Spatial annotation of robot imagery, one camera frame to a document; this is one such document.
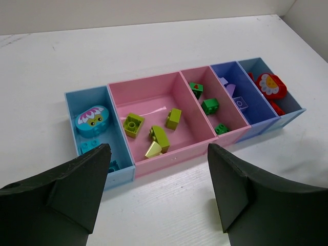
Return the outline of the red bricks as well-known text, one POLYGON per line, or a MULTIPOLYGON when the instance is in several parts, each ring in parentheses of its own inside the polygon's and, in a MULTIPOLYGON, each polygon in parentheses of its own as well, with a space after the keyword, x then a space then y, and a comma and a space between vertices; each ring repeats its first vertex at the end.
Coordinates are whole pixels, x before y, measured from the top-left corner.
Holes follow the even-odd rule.
MULTIPOLYGON (((255 78, 253 76, 253 73, 249 72, 248 76, 251 78, 251 80, 255 83, 255 78)), ((267 100, 269 102, 269 104, 272 106, 272 108, 275 110, 275 112, 279 115, 279 116, 283 116, 285 115, 285 112, 276 104, 276 100, 267 100)))

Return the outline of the green lego plate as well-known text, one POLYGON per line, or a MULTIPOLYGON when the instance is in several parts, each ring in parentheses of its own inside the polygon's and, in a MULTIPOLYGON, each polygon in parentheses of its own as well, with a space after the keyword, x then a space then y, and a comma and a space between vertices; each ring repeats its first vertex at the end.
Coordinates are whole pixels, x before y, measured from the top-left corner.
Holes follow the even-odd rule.
POLYGON ((230 132, 230 129, 226 127, 224 124, 219 124, 215 127, 215 132, 217 135, 221 135, 230 132))

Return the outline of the lime square lego brick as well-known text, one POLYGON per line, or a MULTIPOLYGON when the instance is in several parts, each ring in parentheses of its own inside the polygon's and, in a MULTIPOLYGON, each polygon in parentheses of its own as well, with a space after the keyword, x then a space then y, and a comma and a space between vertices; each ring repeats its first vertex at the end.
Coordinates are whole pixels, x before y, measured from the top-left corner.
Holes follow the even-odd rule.
POLYGON ((177 108, 172 108, 172 110, 168 113, 165 127, 171 130, 176 130, 182 111, 177 108))

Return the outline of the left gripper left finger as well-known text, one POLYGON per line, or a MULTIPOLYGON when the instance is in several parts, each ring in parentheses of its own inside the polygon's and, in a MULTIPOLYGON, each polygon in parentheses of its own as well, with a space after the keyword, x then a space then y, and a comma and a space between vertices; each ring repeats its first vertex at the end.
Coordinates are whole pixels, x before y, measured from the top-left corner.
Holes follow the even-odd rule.
POLYGON ((1 245, 86 245, 105 187, 106 144, 1 188, 1 245))

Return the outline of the red round flower lego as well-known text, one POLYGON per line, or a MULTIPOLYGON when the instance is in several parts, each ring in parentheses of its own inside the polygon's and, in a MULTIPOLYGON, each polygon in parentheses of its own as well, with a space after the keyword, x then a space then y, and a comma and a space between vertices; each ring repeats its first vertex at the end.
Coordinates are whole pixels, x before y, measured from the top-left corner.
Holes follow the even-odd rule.
POLYGON ((261 74, 255 81, 255 85, 267 100, 283 99, 288 92, 281 79, 271 73, 261 74))

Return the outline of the purple lego brick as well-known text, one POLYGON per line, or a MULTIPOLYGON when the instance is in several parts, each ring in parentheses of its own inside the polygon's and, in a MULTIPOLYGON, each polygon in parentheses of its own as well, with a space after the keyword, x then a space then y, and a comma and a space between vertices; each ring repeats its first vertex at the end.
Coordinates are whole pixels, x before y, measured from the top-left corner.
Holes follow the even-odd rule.
POLYGON ((220 82, 223 84, 225 87, 227 93, 232 97, 234 103, 238 107, 238 109, 241 112, 244 112, 248 109, 248 104, 245 102, 242 96, 236 96, 235 95, 235 90, 236 90, 236 85, 228 82, 224 77, 219 78, 220 82))

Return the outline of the dark green lego piece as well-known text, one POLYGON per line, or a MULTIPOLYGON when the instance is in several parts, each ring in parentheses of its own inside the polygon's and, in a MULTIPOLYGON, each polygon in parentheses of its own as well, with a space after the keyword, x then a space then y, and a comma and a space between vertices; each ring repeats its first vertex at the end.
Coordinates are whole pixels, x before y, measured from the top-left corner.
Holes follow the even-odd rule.
POLYGON ((193 94, 195 95, 196 99, 199 100, 203 93, 203 85, 191 82, 189 83, 189 86, 193 94))

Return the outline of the green lego row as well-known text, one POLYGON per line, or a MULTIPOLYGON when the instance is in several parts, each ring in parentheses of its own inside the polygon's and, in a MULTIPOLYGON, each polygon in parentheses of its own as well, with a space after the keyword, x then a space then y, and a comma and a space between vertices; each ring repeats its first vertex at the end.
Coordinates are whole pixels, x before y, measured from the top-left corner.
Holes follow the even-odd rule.
POLYGON ((216 98, 205 99, 201 103, 201 107, 205 113, 205 115, 210 115, 216 113, 220 104, 216 98))

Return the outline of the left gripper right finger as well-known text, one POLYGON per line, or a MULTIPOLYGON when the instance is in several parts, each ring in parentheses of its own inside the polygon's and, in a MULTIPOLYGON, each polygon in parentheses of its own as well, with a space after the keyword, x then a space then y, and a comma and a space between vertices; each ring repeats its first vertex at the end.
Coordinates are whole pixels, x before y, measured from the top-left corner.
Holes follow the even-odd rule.
POLYGON ((222 229, 231 245, 327 245, 327 189, 291 181, 208 145, 222 229))

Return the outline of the teal lego bricks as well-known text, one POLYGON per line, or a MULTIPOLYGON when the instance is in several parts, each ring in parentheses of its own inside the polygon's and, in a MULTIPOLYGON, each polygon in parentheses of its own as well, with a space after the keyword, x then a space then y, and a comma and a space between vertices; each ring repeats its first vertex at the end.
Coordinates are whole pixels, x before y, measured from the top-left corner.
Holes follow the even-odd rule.
POLYGON ((89 140, 89 141, 85 141, 85 142, 82 142, 80 144, 80 151, 81 151, 81 154, 85 154, 87 153, 88 151, 98 147, 100 145, 100 142, 98 139, 93 139, 93 140, 89 140))

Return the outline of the teal rounded lego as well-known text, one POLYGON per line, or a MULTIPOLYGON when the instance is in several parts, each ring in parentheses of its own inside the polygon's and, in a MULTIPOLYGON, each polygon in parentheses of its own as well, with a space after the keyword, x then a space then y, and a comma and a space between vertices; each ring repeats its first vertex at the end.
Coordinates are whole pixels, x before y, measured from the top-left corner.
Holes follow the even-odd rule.
POLYGON ((97 137, 109 127, 109 110, 104 106, 93 106, 77 116, 75 126, 83 138, 97 137))

